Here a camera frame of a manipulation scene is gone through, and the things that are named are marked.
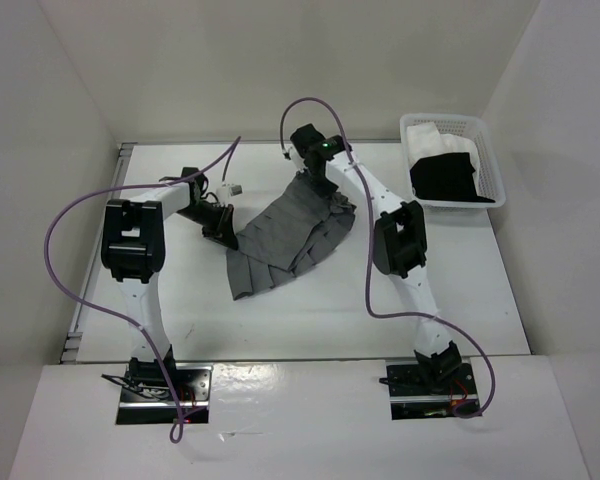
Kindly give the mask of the grey skirt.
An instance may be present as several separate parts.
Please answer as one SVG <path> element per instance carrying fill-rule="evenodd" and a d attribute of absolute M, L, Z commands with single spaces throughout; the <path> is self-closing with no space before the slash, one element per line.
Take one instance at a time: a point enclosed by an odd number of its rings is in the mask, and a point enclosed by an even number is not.
<path fill-rule="evenodd" d="M 226 253 L 232 298 L 253 297 L 289 283 L 328 258 L 356 220 L 356 206 L 324 192 L 306 172 L 236 234 Z"/>

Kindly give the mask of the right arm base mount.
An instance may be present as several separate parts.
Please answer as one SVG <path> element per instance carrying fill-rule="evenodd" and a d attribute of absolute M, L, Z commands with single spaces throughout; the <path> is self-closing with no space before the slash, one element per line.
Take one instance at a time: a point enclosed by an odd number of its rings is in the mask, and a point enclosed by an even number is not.
<path fill-rule="evenodd" d="M 471 364 L 431 386 L 415 359 L 387 361 L 378 382 L 387 388 L 393 420 L 444 419 L 476 413 L 480 399 Z"/>

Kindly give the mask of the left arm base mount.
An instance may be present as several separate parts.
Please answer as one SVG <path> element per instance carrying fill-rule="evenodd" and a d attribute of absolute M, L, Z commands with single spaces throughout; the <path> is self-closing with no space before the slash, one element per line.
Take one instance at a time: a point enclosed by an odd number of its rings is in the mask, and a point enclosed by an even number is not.
<path fill-rule="evenodd" d="M 172 371 L 172 382 L 184 414 L 184 423 L 206 424 L 212 386 L 211 365 L 180 364 Z M 157 425 L 177 422 L 174 397 L 160 370 L 148 379 L 103 373 L 101 377 L 119 388 L 117 425 Z"/>

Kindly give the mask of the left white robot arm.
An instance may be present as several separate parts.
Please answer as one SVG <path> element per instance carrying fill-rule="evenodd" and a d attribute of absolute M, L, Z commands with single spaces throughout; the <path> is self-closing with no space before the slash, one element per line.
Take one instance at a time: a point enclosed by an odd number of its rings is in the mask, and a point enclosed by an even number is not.
<path fill-rule="evenodd" d="M 204 238 L 235 250 L 234 206 L 207 199 L 207 177 L 186 167 L 147 192 L 114 199 L 105 208 L 101 262 L 117 282 L 131 318 L 132 350 L 127 377 L 160 400 L 178 390 L 173 348 L 164 328 L 159 274 L 166 262 L 165 221 L 178 214 L 201 226 Z"/>

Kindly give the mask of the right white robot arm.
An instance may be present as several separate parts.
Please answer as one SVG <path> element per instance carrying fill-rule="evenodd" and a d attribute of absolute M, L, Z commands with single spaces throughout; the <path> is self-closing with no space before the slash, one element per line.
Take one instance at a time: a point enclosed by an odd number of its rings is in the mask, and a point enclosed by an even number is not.
<path fill-rule="evenodd" d="M 422 206 L 389 190 L 359 161 L 340 135 L 325 137 L 312 124 L 290 137 L 289 157 L 328 191 L 342 187 L 364 202 L 372 228 L 369 262 L 392 280 L 418 318 L 413 342 L 418 381 L 430 393 L 448 386 L 462 359 L 447 328 L 437 318 L 426 268 L 427 237 Z"/>

